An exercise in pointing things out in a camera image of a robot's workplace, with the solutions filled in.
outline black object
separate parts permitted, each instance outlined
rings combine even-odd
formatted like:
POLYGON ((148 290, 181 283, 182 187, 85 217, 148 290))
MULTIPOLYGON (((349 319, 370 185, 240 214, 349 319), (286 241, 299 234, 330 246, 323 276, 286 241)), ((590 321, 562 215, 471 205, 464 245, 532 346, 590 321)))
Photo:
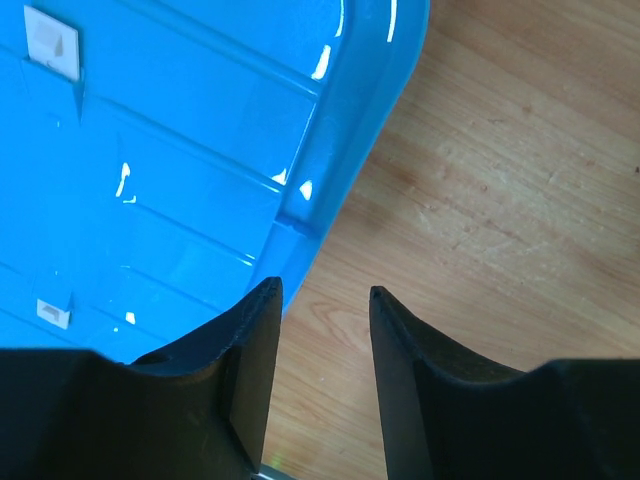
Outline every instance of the black object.
POLYGON ((133 365, 84 350, 0 350, 0 478, 251 478, 281 314, 280 280, 267 279, 133 365))
POLYGON ((390 480, 640 478, 640 361, 555 360, 521 373, 381 287, 370 322, 390 480))

